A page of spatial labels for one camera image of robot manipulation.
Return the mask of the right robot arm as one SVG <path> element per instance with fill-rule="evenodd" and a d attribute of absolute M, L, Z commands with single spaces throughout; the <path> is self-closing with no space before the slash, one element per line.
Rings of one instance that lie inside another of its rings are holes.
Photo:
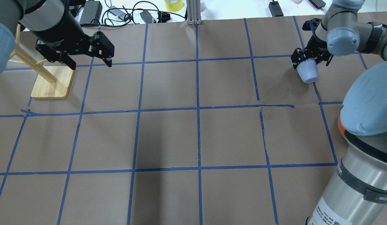
<path fill-rule="evenodd" d="M 291 55 L 304 83 L 318 79 L 316 65 L 354 52 L 383 59 L 347 92 L 338 120 L 348 143 L 305 225 L 371 225 L 387 205 L 387 25 L 361 23 L 363 0 L 334 0 L 322 19 L 306 21 L 307 46 Z"/>

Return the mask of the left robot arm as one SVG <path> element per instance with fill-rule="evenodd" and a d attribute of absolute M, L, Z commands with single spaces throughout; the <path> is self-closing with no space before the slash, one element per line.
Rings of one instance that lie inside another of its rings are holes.
<path fill-rule="evenodd" d="M 15 50 L 17 25 L 37 38 L 35 49 L 49 62 L 76 68 L 72 55 L 87 55 L 112 67 L 115 46 L 103 32 L 88 36 L 61 0 L 0 0 L 0 73 Z"/>

